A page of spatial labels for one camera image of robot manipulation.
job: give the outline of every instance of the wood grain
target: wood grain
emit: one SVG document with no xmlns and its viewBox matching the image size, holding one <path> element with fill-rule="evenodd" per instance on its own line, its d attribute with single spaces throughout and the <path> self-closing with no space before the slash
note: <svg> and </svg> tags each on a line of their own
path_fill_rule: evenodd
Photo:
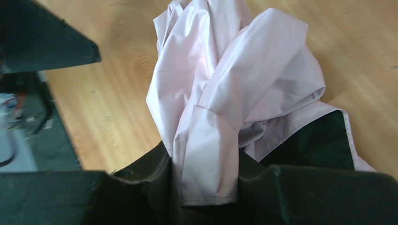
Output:
<svg viewBox="0 0 398 225">
<path fill-rule="evenodd" d="M 47 71 L 85 169 L 120 169 L 160 140 L 145 96 L 157 60 L 152 19 L 168 0 L 39 0 L 100 48 L 101 63 Z M 345 109 L 357 151 L 398 178 L 398 1 L 247 0 L 309 24 L 323 101 Z"/>
</svg>

